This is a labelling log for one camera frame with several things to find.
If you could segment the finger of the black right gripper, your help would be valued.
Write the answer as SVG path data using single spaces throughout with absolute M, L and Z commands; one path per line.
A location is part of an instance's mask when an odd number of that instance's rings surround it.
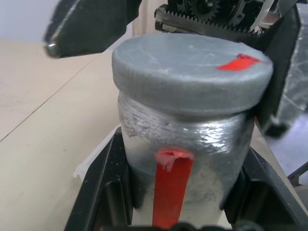
M 266 137 L 282 137 L 308 111 L 308 3 L 295 4 L 254 43 L 273 62 L 269 85 L 257 106 Z
M 44 36 L 51 58 L 101 53 L 139 15 L 142 0 L 60 0 Z

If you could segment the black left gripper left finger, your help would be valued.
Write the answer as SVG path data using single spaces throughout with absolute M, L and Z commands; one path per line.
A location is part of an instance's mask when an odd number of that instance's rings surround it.
M 129 231 L 133 205 L 121 131 L 92 162 L 64 231 Z

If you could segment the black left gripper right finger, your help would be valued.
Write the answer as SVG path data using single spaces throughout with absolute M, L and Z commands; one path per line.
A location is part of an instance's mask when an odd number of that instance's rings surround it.
M 232 231 L 304 231 L 304 209 L 253 148 L 223 209 Z

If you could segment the grey jar with red stripe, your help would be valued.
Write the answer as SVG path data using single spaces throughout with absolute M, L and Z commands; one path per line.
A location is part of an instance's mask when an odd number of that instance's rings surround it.
M 247 155 L 248 112 L 197 118 L 157 111 L 120 94 L 133 225 L 217 224 Z

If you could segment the black stand leg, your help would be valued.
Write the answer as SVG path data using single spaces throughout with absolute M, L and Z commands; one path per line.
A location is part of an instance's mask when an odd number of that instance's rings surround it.
M 294 187 L 301 186 L 301 184 L 299 183 L 299 178 L 307 171 L 308 171 L 308 161 L 288 176 L 290 183 Z

